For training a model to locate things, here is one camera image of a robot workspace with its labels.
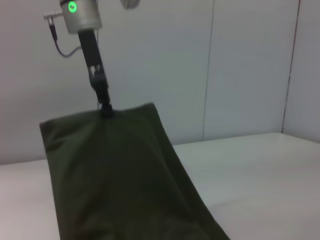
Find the white table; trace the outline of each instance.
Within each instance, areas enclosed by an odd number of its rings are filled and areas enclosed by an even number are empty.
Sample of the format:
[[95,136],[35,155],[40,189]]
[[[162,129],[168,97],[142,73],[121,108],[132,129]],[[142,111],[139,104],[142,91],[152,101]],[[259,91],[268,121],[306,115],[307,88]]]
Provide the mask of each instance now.
[[[320,144],[268,133],[174,148],[231,240],[320,238]],[[0,239],[59,239],[46,160],[0,166]]]

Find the green light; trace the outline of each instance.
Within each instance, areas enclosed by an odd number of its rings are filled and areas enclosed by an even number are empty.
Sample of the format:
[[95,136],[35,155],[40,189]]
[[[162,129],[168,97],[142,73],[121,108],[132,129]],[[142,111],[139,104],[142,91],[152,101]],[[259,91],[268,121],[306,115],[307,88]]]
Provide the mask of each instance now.
[[74,1],[69,2],[69,11],[75,13],[77,11],[77,4]]

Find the black cable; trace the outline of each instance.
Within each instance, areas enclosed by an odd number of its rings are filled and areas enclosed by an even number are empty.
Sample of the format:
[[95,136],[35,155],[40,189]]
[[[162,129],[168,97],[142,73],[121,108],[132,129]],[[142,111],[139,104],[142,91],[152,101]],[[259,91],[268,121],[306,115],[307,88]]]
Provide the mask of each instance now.
[[72,52],[70,52],[69,54],[64,54],[64,53],[60,50],[59,45],[58,45],[58,42],[57,42],[57,41],[54,41],[54,44],[55,44],[55,47],[56,47],[58,53],[59,53],[62,57],[64,57],[64,58],[70,58],[73,54],[75,54],[76,51],[82,49],[81,46],[77,46],[77,47],[76,47],[74,50],[72,50]]

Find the dark green cloth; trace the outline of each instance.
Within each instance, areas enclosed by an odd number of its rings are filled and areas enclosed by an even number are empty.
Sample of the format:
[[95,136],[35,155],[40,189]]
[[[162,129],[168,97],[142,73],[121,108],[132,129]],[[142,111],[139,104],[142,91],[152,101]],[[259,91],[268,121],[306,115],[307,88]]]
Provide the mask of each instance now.
[[61,240],[229,239],[153,104],[116,111],[110,119],[80,113],[40,128]]

